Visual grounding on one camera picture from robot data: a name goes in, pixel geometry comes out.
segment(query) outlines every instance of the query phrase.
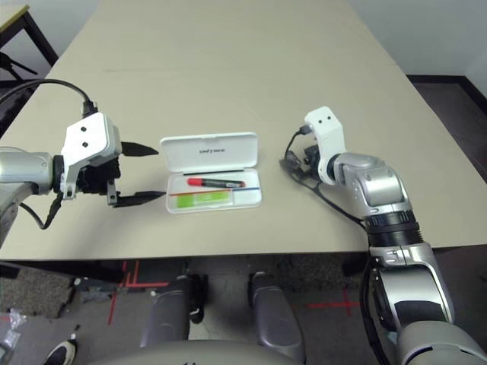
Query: red marker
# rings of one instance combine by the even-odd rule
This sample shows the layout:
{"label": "red marker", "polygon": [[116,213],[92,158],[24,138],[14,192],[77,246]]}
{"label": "red marker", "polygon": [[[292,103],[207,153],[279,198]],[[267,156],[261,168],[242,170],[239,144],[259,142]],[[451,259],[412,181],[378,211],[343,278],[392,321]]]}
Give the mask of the red marker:
{"label": "red marker", "polygon": [[188,185],[191,186],[206,186],[209,188],[244,188],[245,182],[234,180],[216,180],[216,179],[201,179],[199,177],[190,177]]}

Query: tabletop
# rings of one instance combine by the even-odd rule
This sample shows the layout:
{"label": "tabletop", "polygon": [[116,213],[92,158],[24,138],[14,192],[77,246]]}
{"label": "tabletop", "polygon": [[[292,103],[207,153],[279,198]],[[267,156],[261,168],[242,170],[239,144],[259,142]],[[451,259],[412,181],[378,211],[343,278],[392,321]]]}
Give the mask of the tabletop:
{"label": "tabletop", "polygon": [[[113,209],[79,194],[45,231],[20,211],[0,259],[118,259],[365,251],[360,228],[279,166],[306,113],[328,106],[351,152],[385,159],[403,178],[433,247],[484,243],[487,186],[438,117],[342,0],[102,0],[49,78],[83,88],[123,141],[255,132],[258,208],[172,215],[164,198]],[[39,87],[1,139],[59,154],[81,100]],[[302,137],[296,147],[313,144]],[[123,195],[163,190],[161,155],[121,157]],[[328,196],[349,208],[336,189]],[[53,195],[26,200],[47,214]]]}
{"label": "tabletop", "polygon": [[0,5],[0,33],[29,11],[29,5]]}

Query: clear case lid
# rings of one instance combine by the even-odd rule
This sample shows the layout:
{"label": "clear case lid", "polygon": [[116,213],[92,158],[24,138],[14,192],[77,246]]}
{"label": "clear case lid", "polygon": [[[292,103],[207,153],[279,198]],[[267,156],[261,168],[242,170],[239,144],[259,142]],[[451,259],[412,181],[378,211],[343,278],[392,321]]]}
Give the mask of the clear case lid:
{"label": "clear case lid", "polygon": [[165,137],[160,145],[173,173],[241,170],[257,164],[254,132]]}

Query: sneaker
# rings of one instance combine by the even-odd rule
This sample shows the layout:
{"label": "sneaker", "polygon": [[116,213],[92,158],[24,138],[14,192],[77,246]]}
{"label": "sneaker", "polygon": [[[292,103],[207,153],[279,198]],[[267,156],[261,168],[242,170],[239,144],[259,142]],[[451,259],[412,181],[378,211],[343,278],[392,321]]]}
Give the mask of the sneaker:
{"label": "sneaker", "polygon": [[75,340],[61,342],[49,353],[43,365],[71,365],[75,360],[77,346]]}

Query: white wall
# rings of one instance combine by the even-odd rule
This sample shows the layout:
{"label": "white wall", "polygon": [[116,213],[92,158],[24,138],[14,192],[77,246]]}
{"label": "white wall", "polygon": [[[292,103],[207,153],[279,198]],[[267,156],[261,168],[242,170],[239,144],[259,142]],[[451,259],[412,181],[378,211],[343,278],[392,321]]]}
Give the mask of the white wall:
{"label": "white wall", "polygon": [[406,74],[468,74],[487,95],[486,0],[349,2]]}
{"label": "white wall", "polygon": [[[30,6],[30,15],[60,56],[93,14],[98,0],[0,0],[0,5],[24,4]],[[2,52],[38,71],[40,77],[44,77],[50,69],[47,61],[24,31],[8,42],[2,48]],[[15,71],[18,71],[23,78],[37,78],[19,71],[18,68],[15,68]],[[0,80],[13,79],[4,70],[0,70],[0,73]]]}

